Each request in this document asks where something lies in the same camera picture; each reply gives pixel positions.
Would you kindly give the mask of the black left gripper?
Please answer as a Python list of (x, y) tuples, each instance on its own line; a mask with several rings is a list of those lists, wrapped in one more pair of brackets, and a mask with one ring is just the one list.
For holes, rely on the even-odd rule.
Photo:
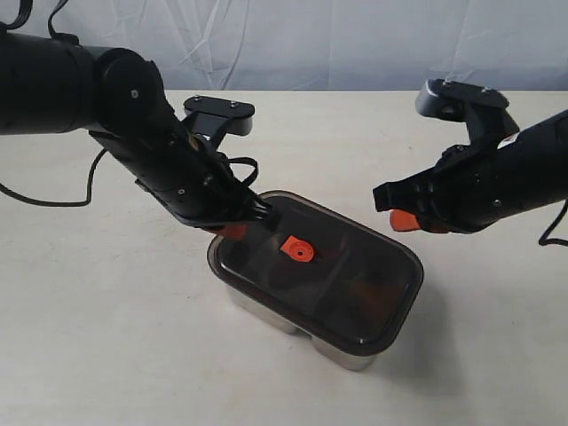
[(275, 231), (280, 210), (240, 181), (230, 159), (192, 135), (167, 101), (100, 101), (91, 136), (179, 222), (240, 241), (256, 223)]

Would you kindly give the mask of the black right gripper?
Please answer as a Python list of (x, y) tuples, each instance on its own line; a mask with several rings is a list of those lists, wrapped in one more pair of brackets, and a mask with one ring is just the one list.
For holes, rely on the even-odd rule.
[(497, 221), (567, 199), (567, 112), (555, 114), (505, 139), (474, 160), (441, 173), (432, 170), (373, 189), (375, 209), (391, 210), (393, 231), (446, 233), (409, 212), (436, 206), (457, 233), (476, 233)]

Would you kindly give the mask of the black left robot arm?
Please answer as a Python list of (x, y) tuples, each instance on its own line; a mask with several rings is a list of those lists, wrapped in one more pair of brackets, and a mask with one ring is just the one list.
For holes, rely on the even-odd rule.
[(158, 67), (134, 51), (1, 36), (4, 135), (87, 130), (182, 224), (233, 237), (247, 224), (276, 228), (279, 211), (219, 151), (226, 135), (250, 133), (255, 108), (194, 96), (184, 110), (176, 116)]

